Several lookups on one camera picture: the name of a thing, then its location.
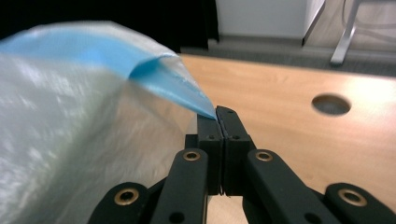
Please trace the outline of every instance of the transparent plastic bag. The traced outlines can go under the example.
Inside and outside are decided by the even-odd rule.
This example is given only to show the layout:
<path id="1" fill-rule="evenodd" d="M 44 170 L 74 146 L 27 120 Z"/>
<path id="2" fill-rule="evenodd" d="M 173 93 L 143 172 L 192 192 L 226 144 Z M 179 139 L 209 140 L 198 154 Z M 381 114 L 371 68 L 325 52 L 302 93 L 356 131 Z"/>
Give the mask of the transparent plastic bag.
<path id="1" fill-rule="evenodd" d="M 117 24 L 0 42 L 1 222 L 87 223 L 112 187 L 166 177 L 196 113 L 214 118 L 176 54 Z"/>

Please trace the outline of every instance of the wooden table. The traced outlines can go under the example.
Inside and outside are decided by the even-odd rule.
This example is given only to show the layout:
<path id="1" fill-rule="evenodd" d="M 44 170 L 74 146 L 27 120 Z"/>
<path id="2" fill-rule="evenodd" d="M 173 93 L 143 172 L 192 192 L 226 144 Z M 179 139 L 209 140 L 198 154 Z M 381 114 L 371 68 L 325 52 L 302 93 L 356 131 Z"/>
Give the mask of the wooden table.
<path id="1" fill-rule="evenodd" d="M 347 182 L 396 211 L 396 78 L 360 76 L 182 55 L 213 105 L 235 110 L 258 148 L 277 153 L 321 193 Z M 351 109 L 319 113 L 312 100 L 331 92 Z M 208 223 L 246 223 L 241 197 L 213 197 Z"/>

